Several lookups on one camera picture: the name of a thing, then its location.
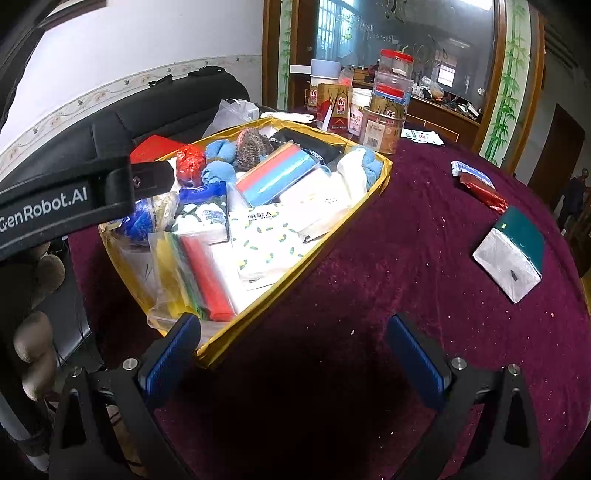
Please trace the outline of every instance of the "white plastic bag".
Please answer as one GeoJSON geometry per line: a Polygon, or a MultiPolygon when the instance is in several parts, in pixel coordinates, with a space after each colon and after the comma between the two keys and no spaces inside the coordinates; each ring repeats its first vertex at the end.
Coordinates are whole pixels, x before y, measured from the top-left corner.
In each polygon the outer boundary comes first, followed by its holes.
{"type": "Polygon", "coordinates": [[[209,137],[210,135],[216,134],[226,128],[258,120],[258,117],[259,109],[252,102],[248,102],[247,100],[234,100],[233,103],[229,103],[226,100],[222,100],[212,124],[207,127],[202,138],[209,137]]]}

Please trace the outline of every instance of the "crumpled red foil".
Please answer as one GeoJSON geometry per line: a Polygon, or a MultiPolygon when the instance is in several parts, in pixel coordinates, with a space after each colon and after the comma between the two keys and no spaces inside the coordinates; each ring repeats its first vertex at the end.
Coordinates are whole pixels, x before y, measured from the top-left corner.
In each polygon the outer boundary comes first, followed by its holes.
{"type": "Polygon", "coordinates": [[[464,185],[474,197],[502,215],[507,210],[507,201],[491,186],[479,180],[471,173],[461,172],[460,183],[464,185]]]}
{"type": "Polygon", "coordinates": [[[183,187],[200,187],[201,172],[205,168],[205,151],[187,145],[177,152],[177,180],[183,187]]]}

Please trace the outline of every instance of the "bamboo painting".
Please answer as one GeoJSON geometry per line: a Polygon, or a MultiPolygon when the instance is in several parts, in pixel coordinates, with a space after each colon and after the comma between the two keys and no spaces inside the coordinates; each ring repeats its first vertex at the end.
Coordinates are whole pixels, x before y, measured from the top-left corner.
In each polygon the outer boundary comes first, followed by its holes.
{"type": "Polygon", "coordinates": [[[530,56],[529,46],[522,34],[523,28],[530,28],[529,21],[524,21],[528,20],[526,9],[516,0],[507,0],[507,2],[512,4],[511,36],[506,44],[505,70],[501,77],[501,92],[499,94],[501,102],[496,111],[492,132],[488,136],[488,144],[483,155],[497,166],[500,166],[502,160],[498,161],[496,154],[501,147],[506,146],[509,142],[509,127],[517,121],[521,108],[522,96],[519,95],[521,85],[516,78],[519,73],[527,70],[530,56]]]}

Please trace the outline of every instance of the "clear plastic bag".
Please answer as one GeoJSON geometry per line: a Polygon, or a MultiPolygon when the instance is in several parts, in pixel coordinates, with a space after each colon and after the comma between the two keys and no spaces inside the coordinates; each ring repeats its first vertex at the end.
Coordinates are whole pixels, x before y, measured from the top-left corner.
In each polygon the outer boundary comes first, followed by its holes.
{"type": "Polygon", "coordinates": [[[135,202],[135,212],[105,225],[104,229],[125,238],[130,245],[148,245],[148,235],[174,222],[178,194],[168,192],[135,202]]]}
{"type": "Polygon", "coordinates": [[[184,312],[213,322],[236,316],[211,250],[199,235],[152,233],[150,250],[158,293],[149,325],[170,328],[184,312]]]}
{"type": "Polygon", "coordinates": [[[202,138],[209,137],[226,128],[257,120],[258,115],[259,109],[252,102],[235,100],[233,103],[229,103],[226,100],[222,100],[213,122],[207,127],[202,138]]]}

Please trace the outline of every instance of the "red tablecloth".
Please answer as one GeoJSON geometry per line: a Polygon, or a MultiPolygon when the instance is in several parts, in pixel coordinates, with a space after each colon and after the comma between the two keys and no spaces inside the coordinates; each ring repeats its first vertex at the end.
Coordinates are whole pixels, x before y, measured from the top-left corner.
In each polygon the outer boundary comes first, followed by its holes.
{"type": "MultiPolygon", "coordinates": [[[[526,186],[454,147],[402,140],[394,161],[382,197],[318,268],[217,372],[194,369],[157,412],[201,479],[389,478],[433,416],[382,339],[387,318],[401,310],[449,354],[485,368],[522,366],[547,478],[577,443],[591,399],[589,317],[547,208],[526,186]],[[498,216],[457,185],[453,160],[484,171],[545,237],[542,282],[517,305],[472,259],[498,216]]],[[[141,350],[154,332],[113,276],[96,229],[70,236],[70,246],[89,319],[101,322],[103,353],[114,364],[131,353],[129,339],[141,350]],[[118,296],[113,308],[96,288],[118,296]]]]}

